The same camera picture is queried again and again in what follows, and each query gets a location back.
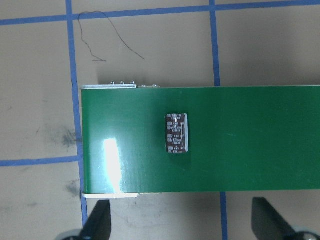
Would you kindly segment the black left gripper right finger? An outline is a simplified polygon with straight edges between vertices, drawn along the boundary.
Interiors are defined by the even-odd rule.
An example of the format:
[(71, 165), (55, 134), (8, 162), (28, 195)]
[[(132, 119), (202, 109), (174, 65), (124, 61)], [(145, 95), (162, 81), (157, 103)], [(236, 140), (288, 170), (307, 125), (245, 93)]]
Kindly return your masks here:
[(254, 197), (251, 229), (257, 240), (293, 240), (296, 231), (264, 197)]

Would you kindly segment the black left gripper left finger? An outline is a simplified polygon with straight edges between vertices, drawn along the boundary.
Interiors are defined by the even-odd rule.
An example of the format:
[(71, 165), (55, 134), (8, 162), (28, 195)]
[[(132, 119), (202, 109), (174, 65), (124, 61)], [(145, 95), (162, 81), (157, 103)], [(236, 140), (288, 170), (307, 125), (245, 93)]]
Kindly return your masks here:
[(81, 240), (109, 240), (112, 232), (109, 200), (99, 200), (79, 234)]

